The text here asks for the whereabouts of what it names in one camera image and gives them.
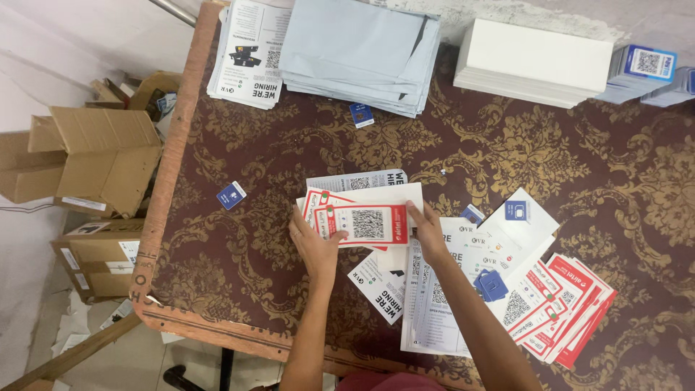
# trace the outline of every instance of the metal pole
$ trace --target metal pole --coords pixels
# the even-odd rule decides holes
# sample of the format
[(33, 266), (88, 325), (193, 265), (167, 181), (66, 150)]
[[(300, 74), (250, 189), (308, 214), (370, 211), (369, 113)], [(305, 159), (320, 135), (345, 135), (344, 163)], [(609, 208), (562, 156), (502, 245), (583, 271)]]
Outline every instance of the metal pole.
[(150, 0), (150, 1), (152, 3), (155, 3), (157, 6), (159, 6), (159, 8), (167, 11), (168, 13), (170, 13), (170, 14), (174, 15), (175, 17), (184, 21), (186, 24), (195, 28), (195, 23), (198, 21), (198, 18), (191, 15), (187, 10), (184, 10), (183, 8), (174, 4), (170, 0)]

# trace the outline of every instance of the floor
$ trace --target floor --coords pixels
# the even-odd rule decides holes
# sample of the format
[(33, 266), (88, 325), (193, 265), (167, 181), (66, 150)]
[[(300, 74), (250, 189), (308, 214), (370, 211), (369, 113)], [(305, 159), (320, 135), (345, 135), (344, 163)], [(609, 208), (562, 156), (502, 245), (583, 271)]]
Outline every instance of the floor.
[[(67, 274), (57, 264), (35, 328), (27, 371), (51, 359), (50, 347), (55, 342), (60, 316), (66, 313), (69, 290)], [(92, 334), (99, 331), (99, 326), (120, 301), (106, 301), (91, 307), (88, 326)], [(222, 348), (191, 339), (165, 344), (160, 332), (141, 324), (69, 370), (59, 380), (71, 385), (71, 391), (175, 391), (162, 380), (162, 374), (183, 364), (188, 380), (208, 391), (219, 390), (221, 355)], [(279, 381), (283, 368), (282, 362), (237, 351), (229, 389), (246, 391), (258, 385), (272, 385)], [(324, 374), (324, 391), (334, 390), (335, 383), (335, 376)]]

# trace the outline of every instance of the person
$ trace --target person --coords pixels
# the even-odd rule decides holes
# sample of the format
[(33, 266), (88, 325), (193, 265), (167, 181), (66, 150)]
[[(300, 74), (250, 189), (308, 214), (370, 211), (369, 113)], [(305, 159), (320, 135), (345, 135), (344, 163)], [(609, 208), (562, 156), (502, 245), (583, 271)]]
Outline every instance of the person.
[[(425, 203), (423, 215), (412, 201), (407, 202), (407, 209), (418, 226), (417, 238), (422, 244), (423, 257), (439, 277), (441, 288), (466, 340), (485, 389), (541, 390), (540, 383), (525, 356), (477, 295), (447, 250), (437, 213)], [(293, 207), (288, 226), (290, 237), (309, 273), (309, 297), (279, 389), (318, 391), (322, 389), (326, 316), (336, 278), (338, 243), (348, 234), (339, 231), (330, 240), (325, 241), (304, 221), (297, 206)], [(336, 389), (350, 390), (430, 391), (444, 388), (433, 379), (418, 374), (360, 372), (345, 377)]]

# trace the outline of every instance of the brown damask tablecloth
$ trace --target brown damask tablecloth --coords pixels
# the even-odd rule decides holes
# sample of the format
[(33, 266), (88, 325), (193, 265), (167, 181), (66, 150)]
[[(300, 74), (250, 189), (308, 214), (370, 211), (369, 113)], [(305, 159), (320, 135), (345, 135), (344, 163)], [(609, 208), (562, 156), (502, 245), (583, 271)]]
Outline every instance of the brown damask tablecloth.
[[(485, 214), (523, 187), (560, 222), (553, 251), (589, 265), (618, 296), (575, 368), (530, 361), (546, 390), (683, 390), (695, 384), (695, 140), (692, 108), (571, 110), (452, 86), (443, 45), (425, 112), (373, 109), (355, 129), (347, 102), (283, 90), (272, 110), (209, 98), (210, 51), (152, 294), (164, 305), (293, 334), (307, 276), (287, 233), (308, 177), (402, 168), (442, 216)], [(238, 181), (227, 211), (215, 195)], [(472, 360), (399, 350), (346, 274), (367, 250), (342, 250), (326, 343), (480, 384)]]

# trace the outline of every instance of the person's right hand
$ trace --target person's right hand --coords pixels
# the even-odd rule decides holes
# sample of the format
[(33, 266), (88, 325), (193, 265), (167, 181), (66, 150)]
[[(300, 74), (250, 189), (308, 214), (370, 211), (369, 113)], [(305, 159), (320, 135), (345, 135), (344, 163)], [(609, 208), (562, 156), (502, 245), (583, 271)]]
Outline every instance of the person's right hand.
[(406, 202), (405, 205), (408, 208), (408, 214), (418, 225), (416, 237), (422, 246), (425, 262), (437, 269), (440, 264), (453, 261), (454, 258), (444, 243), (439, 215), (427, 203), (425, 203), (424, 216), (412, 201)]

